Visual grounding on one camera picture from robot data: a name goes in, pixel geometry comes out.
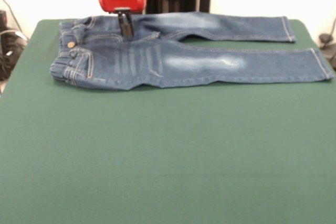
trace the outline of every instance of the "green tablecloth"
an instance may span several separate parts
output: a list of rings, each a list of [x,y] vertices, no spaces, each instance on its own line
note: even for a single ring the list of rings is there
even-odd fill
[[[54,81],[44,20],[0,99],[0,223],[336,223],[336,81],[128,92]],[[313,46],[292,20],[296,44]]]

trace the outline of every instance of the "black device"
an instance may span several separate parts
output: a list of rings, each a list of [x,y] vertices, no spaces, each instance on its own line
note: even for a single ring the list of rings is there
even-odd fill
[[[4,10],[0,10],[0,32],[7,30],[7,16]],[[6,36],[0,36],[1,48],[0,55],[7,53],[7,40]]]

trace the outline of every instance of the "jeans leg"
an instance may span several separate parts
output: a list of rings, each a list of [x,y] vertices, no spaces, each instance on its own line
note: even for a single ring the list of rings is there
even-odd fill
[[[289,83],[329,80],[333,72],[319,50],[229,50],[193,47],[176,41],[114,44],[92,52],[74,83],[85,88],[129,90],[141,84],[160,88],[189,87],[212,82]]]
[[[197,35],[209,40],[295,42],[287,17],[235,17],[209,13],[140,15],[135,28],[158,31],[162,39],[181,40]]]

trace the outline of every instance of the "stitching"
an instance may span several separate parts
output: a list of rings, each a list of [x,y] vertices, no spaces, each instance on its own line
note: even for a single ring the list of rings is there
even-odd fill
[[[71,72],[72,73],[72,78],[70,78],[70,79],[75,83],[75,85],[77,85],[76,81],[75,81],[75,76],[77,74],[77,70],[78,70],[79,64],[81,63],[83,57],[84,57],[84,54],[82,54],[82,56],[80,57],[80,59],[79,59],[79,61],[77,63],[76,69]]]
[[[63,73],[62,73],[62,76],[63,76],[64,78],[67,78],[67,77],[65,76],[65,73],[66,73],[67,71],[69,71],[69,69],[70,69],[69,66],[67,66],[66,68],[64,68]]]
[[[292,42],[293,40],[292,40],[291,36],[289,35],[289,31],[286,27],[285,19],[283,17],[281,17],[281,21],[282,21],[282,25],[284,26],[283,28],[285,29],[285,32],[288,36],[289,41]]]
[[[147,37],[145,37],[145,38],[142,38],[142,39],[139,39],[137,42],[141,42],[141,41],[144,41],[144,40],[149,40],[149,39],[155,39],[155,38],[158,38],[160,36],[160,32],[158,32],[158,31],[155,31],[155,32],[153,32],[153,34],[152,35],[150,35],[150,36],[147,36]]]
[[[93,39],[104,39],[104,38],[116,38],[118,42],[122,42],[122,38],[116,34],[95,35],[88,39],[83,40],[83,42],[89,42],[90,40],[93,40]]]
[[[168,35],[162,37],[162,39],[172,38],[176,35],[183,34],[183,33],[188,33],[188,34],[191,34],[191,35],[203,34],[203,35],[207,35],[209,37],[217,38],[217,39],[233,39],[233,38],[238,38],[238,39],[256,38],[256,39],[274,39],[274,40],[288,39],[287,36],[286,37],[270,37],[270,36],[264,36],[264,35],[224,35],[224,36],[218,36],[218,35],[210,34],[209,32],[204,31],[204,30],[195,31],[195,32],[192,32],[192,33],[190,31],[177,31],[175,33],[168,34]]]
[[[226,49],[226,48],[207,48],[207,47],[195,47],[187,46],[186,44],[178,41],[169,41],[169,43],[175,44],[179,47],[188,50],[205,50],[205,51],[214,51],[214,52],[306,52],[309,49],[294,49],[294,50],[251,50],[251,49]]]
[[[94,66],[95,66],[95,63],[93,61],[93,55],[91,52],[89,52],[89,59],[88,59],[88,78],[89,79],[92,79]]]
[[[169,80],[169,81],[160,81],[162,84],[167,84],[167,83],[172,83],[172,82],[194,82],[194,81],[200,81],[200,80],[205,80],[205,79],[213,79],[214,82],[215,81],[220,81],[218,79],[220,78],[228,78],[229,80],[225,81],[225,82],[233,82],[233,81],[253,81],[253,80],[259,80],[259,81],[263,81],[263,80],[267,80],[267,81],[281,81],[281,80],[295,80],[295,79],[301,79],[301,80],[311,80],[311,79],[316,79],[316,78],[320,78],[322,76],[320,75],[316,75],[316,76],[292,76],[292,77],[288,77],[288,76],[277,76],[277,77],[228,77],[228,76],[222,76],[222,75],[213,75],[213,76],[204,76],[204,77],[200,77],[200,78],[189,78],[189,79],[175,79],[175,80]],[[141,80],[142,83],[148,83],[148,81],[150,80],[154,80],[157,81],[159,78],[143,78],[143,77],[138,77],[138,78],[134,78],[133,81],[120,81],[120,80],[115,80],[114,82],[116,82],[117,84],[134,84],[137,81]]]
[[[96,23],[96,17],[95,16],[91,16],[91,22],[90,24],[87,26],[88,29],[91,29]]]
[[[314,57],[315,57],[316,61],[318,62],[320,68],[322,69],[323,73],[326,75],[326,78],[329,79],[329,75],[327,74],[326,69],[323,67],[322,62],[320,61],[319,57],[317,56],[315,50],[313,48],[311,48],[310,50],[314,54]]]

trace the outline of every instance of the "jeans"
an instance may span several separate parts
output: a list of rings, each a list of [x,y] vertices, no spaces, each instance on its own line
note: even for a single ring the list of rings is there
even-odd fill
[[[232,50],[179,42],[209,40],[295,42],[286,17],[234,17],[207,13],[133,16],[135,35],[120,35],[113,16],[61,23],[52,76],[88,89],[130,90],[236,83],[313,82],[334,77],[318,49]]]

